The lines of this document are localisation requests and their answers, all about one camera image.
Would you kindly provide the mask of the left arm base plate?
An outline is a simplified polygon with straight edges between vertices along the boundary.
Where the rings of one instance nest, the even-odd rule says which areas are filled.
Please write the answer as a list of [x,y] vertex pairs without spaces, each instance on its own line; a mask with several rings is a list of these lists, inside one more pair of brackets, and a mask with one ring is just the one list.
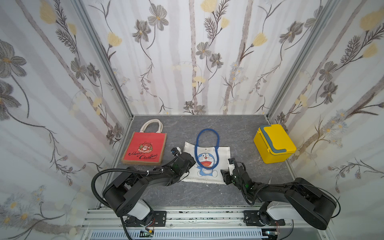
[[142,220],[134,216],[128,216],[124,223],[126,227],[164,227],[166,225],[166,219],[166,211],[151,211]]

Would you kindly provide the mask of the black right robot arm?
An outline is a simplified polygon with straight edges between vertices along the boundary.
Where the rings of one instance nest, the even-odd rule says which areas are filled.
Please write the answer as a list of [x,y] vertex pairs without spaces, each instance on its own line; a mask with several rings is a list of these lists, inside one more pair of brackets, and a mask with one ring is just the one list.
[[244,165],[231,158],[226,169],[221,170],[226,185],[240,190],[250,206],[261,203],[257,222],[262,226],[272,222],[291,219],[304,220],[318,230],[326,230],[336,209],[341,205],[332,194],[318,188],[303,178],[284,184],[254,182]]

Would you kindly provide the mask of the red Christmas jute bag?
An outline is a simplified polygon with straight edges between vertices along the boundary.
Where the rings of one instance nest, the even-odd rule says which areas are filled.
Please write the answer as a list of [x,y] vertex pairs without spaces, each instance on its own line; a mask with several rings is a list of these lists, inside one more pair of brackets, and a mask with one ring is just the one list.
[[[145,130],[150,124],[158,124],[156,132]],[[163,133],[163,123],[159,119],[145,122],[139,132],[133,132],[126,152],[122,157],[125,165],[159,166],[163,161],[167,134]]]

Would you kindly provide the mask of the white Doraemon canvas bag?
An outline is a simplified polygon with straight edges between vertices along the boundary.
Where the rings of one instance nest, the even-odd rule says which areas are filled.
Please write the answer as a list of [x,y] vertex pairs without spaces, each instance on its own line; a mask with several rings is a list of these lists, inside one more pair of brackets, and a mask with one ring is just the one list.
[[[202,134],[212,132],[217,141],[212,147],[201,147],[199,144]],[[196,161],[195,165],[183,177],[183,182],[224,185],[221,171],[229,169],[228,159],[231,158],[229,147],[220,146],[220,136],[213,129],[202,130],[195,144],[185,142],[184,152],[190,154]]]

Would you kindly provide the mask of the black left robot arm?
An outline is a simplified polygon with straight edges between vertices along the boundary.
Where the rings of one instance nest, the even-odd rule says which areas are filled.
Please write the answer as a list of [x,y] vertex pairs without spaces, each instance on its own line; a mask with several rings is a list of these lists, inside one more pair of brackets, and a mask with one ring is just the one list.
[[[134,167],[126,169],[107,169],[94,175],[91,190],[95,198],[104,206],[112,209],[120,219],[132,217],[141,226],[149,226],[154,222],[154,210],[141,200],[143,193],[149,188],[168,187],[181,181],[183,175],[196,164],[189,153],[177,152],[174,159],[152,171],[139,171]],[[96,189],[96,181],[109,173],[120,173],[101,195]]]

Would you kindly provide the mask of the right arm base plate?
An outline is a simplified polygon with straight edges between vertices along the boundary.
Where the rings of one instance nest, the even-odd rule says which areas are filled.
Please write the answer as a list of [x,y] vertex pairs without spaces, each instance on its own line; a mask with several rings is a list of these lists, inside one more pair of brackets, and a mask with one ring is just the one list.
[[285,226],[284,220],[274,220],[267,212],[261,211],[244,211],[244,223],[246,226],[257,226],[257,227],[277,227]]

